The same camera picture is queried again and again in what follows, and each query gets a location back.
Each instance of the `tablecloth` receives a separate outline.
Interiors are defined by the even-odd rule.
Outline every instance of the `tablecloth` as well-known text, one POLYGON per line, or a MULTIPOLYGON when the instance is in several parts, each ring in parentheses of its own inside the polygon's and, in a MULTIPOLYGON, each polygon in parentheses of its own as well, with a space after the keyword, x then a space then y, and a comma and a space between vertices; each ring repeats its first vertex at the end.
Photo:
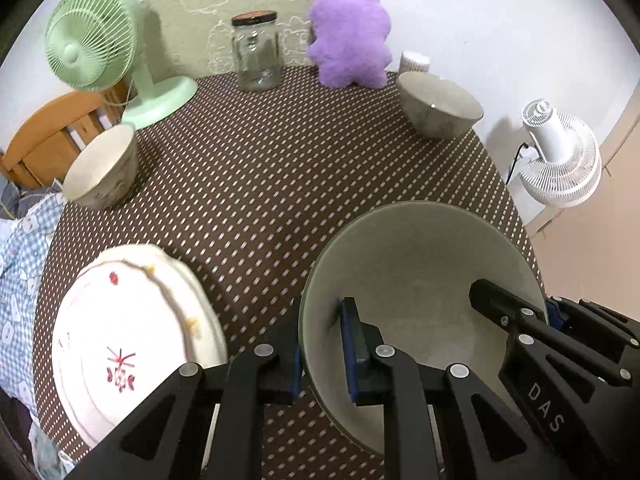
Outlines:
MULTIPOLYGON (((341 227, 396 201, 446 202, 485 218, 540 282, 514 203, 476 134, 418 136, 399 107, 395 74, 382 90, 324 88, 306 67, 286 69, 281 86, 259 94, 239 92, 233 74, 198 84, 180 111, 137 133, 140 174, 128 199, 104 211, 68 204, 50 248, 34 330, 36 401, 42 427, 73 458, 89 450, 56 394, 51 333, 76 274, 107 247, 157 244, 187 263, 232 356, 269 335, 341 227)), ((266 409, 263 444, 267 479, 383 475, 382 457, 343 437, 308 389, 292 408, 266 409)))

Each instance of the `ceramic bowl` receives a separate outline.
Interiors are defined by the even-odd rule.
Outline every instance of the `ceramic bowl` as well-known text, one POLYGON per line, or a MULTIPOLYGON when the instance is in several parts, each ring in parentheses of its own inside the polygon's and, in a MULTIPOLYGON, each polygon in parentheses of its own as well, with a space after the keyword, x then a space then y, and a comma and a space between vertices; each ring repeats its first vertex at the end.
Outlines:
POLYGON ((124 198, 137 172, 135 128, 118 124, 80 152, 66 174, 63 195, 79 205, 105 209, 124 198))
POLYGON ((481 104, 469 92, 433 74, 405 72, 398 76, 398 90, 407 119, 429 139, 455 139, 484 116, 481 104))
POLYGON ((299 337, 312 389, 347 437, 384 453, 382 406, 357 407, 347 390, 338 316, 345 296, 355 298, 360 319, 376 325, 385 343, 429 366, 468 365, 515 409, 497 377, 507 333, 468 300, 480 278, 546 314, 536 277, 511 241, 454 206, 384 206, 354 220, 324 248, 305 285, 299 337))

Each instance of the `gray bowl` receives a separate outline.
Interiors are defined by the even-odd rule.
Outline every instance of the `gray bowl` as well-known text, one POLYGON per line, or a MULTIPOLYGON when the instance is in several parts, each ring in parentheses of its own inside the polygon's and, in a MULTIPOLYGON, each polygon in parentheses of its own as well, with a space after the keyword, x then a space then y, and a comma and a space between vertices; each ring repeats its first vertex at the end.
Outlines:
POLYGON ((334 424, 359 446, 384 453, 382 406, 355 406, 347 390, 337 315, 345 296, 385 343, 422 364, 468 365, 515 409, 498 379, 508 334, 468 299, 491 280, 542 312, 545 300, 527 261, 480 217, 433 202, 400 202, 343 228, 316 260, 300 307, 300 346, 312 390, 334 424))
POLYGON ((484 116, 482 105, 452 81, 425 72, 398 76, 400 106, 423 137, 451 140, 466 134, 484 116))

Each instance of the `jar lid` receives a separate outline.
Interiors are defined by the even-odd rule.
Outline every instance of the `jar lid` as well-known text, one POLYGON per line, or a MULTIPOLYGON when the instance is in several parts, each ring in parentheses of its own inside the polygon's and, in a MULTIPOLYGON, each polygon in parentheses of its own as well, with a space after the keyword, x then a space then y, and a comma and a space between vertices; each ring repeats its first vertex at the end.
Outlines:
POLYGON ((234 27, 257 25, 258 23, 274 22, 277 17, 278 13, 275 10, 254 10, 232 17, 231 25, 234 27))

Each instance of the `glass jar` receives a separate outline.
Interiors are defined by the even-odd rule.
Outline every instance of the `glass jar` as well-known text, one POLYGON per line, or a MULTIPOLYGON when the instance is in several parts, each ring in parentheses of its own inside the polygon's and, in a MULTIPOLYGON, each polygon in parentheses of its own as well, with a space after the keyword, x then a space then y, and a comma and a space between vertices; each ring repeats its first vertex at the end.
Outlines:
POLYGON ((272 10, 258 10, 231 19, 238 86, 243 91, 261 92, 280 84, 282 62, 277 17, 272 10))

